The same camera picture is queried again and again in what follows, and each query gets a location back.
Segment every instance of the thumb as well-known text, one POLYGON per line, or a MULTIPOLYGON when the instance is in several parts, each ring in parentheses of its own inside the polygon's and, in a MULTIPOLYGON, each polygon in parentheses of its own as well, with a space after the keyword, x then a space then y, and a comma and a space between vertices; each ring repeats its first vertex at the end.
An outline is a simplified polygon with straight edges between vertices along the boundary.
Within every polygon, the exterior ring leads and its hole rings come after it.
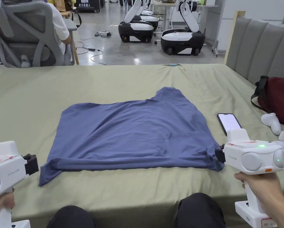
POLYGON ((247 174, 245 174, 243 172, 240 172, 240 173, 235 173, 234 177, 237 180, 240 180, 240 181, 247 181, 249 179, 250 175, 247 175, 247 174))

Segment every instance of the red bag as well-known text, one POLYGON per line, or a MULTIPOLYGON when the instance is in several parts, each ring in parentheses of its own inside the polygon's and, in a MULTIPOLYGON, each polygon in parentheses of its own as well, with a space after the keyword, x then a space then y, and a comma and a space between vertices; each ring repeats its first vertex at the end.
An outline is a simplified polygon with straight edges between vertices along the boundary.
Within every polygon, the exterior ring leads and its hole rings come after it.
POLYGON ((261 76, 255 85, 251 103, 267 113, 276 113, 279 122, 284 124, 284 78, 261 76), (260 106, 252 102, 255 97, 260 106))

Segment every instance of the blue t-shirt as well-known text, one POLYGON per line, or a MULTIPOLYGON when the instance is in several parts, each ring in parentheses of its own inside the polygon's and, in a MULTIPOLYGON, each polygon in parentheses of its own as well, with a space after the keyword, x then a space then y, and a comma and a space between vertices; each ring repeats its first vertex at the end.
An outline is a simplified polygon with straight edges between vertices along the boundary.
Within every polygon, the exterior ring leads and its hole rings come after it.
POLYGON ((63 111, 43 186, 62 171, 195 167, 219 171, 219 148, 204 116, 181 93, 160 89, 147 100, 81 103, 63 111))

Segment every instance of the power strip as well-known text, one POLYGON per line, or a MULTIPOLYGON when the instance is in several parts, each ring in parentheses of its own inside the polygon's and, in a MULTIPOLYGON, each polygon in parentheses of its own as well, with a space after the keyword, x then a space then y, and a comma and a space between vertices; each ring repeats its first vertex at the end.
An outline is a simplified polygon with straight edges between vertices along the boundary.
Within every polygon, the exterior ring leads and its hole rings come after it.
POLYGON ((111 33, 109 33, 108 31, 98 31, 95 36, 100 36, 100 37, 110 37, 111 33))

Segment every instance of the bed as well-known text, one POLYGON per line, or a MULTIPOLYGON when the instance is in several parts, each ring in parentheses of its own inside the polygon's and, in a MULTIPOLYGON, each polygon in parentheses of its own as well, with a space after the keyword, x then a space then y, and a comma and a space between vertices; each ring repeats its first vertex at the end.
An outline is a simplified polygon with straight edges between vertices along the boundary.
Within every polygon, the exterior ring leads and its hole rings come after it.
MULTIPOLYGON (((225 64, 178 66, 56 66, 0 69, 0 142, 14 140, 21 154, 46 162, 61 112, 81 102, 151 98, 175 87, 200 110, 219 144, 227 138, 217 113, 233 113, 251 139, 277 140, 250 102, 255 86, 225 64)), ((63 172, 38 187, 36 173, 15 187, 14 221, 45 227, 65 205, 92 213, 97 227, 172 227, 178 202, 195 192, 214 197, 229 226, 243 223, 234 202, 245 199, 235 169, 152 168, 63 172)), ((284 171, 279 174, 284 190, 284 171)))

